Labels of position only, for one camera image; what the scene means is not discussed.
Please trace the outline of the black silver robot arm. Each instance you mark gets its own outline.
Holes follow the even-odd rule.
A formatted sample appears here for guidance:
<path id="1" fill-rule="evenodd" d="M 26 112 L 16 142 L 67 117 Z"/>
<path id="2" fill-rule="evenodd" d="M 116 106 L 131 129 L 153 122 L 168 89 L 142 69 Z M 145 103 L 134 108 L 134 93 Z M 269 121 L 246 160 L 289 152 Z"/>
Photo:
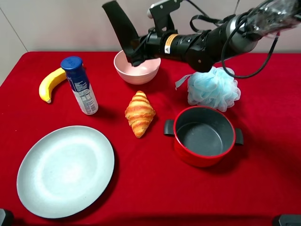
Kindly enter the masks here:
<path id="1" fill-rule="evenodd" d="M 261 38 L 270 34 L 278 37 L 281 31 L 301 22 L 300 1 L 266 0 L 245 13 L 224 19 L 201 12 L 192 21 L 206 21 L 215 28 L 201 30 L 190 23 L 193 34 L 180 35 L 170 16 L 180 4 L 179 0 L 163 0 L 149 8 L 148 16 L 155 26 L 145 36 L 131 37 L 125 51 L 131 65 L 161 57 L 185 62 L 197 72 L 208 72 L 215 63 L 252 51 Z"/>

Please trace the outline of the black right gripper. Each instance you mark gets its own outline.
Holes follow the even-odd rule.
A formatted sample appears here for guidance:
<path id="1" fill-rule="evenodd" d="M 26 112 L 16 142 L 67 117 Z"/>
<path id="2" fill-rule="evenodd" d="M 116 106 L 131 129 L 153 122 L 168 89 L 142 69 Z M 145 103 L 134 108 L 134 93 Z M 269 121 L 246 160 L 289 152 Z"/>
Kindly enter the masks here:
<path id="1" fill-rule="evenodd" d="M 128 39 L 128 62 L 137 67 L 146 60 L 164 58 L 187 63 L 197 72 L 208 72 L 213 59 L 206 52 L 206 37 L 209 31 L 181 35 L 170 30 L 160 37 L 155 28 L 149 29 L 148 36 Z"/>

